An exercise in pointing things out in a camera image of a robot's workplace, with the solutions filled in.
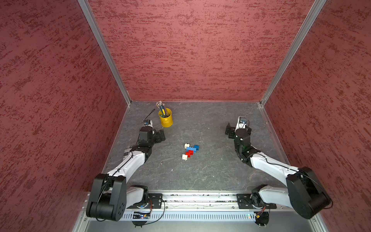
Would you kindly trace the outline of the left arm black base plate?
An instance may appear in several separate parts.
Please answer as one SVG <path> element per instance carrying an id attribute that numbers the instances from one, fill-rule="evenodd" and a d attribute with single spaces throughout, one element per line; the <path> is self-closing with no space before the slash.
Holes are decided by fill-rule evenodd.
<path id="1" fill-rule="evenodd" d="M 145 193 L 142 200 L 133 207 L 136 209 L 160 209 L 162 207 L 162 193 Z"/>

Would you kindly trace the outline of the long blue lego brick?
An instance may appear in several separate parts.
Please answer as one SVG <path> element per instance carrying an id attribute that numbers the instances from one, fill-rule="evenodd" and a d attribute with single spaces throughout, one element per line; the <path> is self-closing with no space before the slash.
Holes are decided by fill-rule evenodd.
<path id="1" fill-rule="evenodd" d="M 193 152 L 196 152 L 197 151 L 196 148 L 192 148 L 192 147 L 187 147 L 186 150 L 187 151 L 193 151 Z"/>

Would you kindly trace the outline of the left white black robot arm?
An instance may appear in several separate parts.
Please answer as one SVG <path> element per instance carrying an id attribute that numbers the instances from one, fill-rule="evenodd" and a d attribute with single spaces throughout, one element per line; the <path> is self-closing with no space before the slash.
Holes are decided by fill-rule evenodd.
<path id="1" fill-rule="evenodd" d="M 126 148 L 122 162 L 108 173 L 94 178 L 86 216 L 97 221 L 119 221 L 128 207 L 147 206 L 148 187 L 137 185 L 128 188 L 127 182 L 147 162 L 153 146 L 164 140 L 164 132 L 154 129 L 151 120 L 144 120 L 136 144 Z"/>

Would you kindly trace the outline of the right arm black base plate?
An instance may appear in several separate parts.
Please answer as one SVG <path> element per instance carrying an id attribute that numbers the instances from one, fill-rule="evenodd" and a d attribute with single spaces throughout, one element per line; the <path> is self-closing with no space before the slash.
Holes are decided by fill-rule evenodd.
<path id="1" fill-rule="evenodd" d="M 262 198 L 258 193 L 249 193 L 249 194 L 237 194 L 237 203 L 239 209 L 254 209 L 262 210 L 265 209 L 276 209 L 276 204 L 268 204 L 263 202 Z"/>

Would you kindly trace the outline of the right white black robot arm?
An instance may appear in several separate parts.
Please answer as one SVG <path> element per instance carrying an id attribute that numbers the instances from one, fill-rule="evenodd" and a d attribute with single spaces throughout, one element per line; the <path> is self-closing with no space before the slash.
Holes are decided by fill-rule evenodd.
<path id="1" fill-rule="evenodd" d="M 261 170 L 284 184 L 284 187 L 260 185 L 251 191 L 246 203 L 263 214 L 273 204 L 294 209 L 301 217 L 311 219 L 323 209 L 330 209 L 333 201 L 315 172 L 298 168 L 269 157 L 251 144 L 249 121 L 238 117 L 235 127 L 228 124 L 225 134 L 234 141 L 236 155 L 242 163 Z"/>

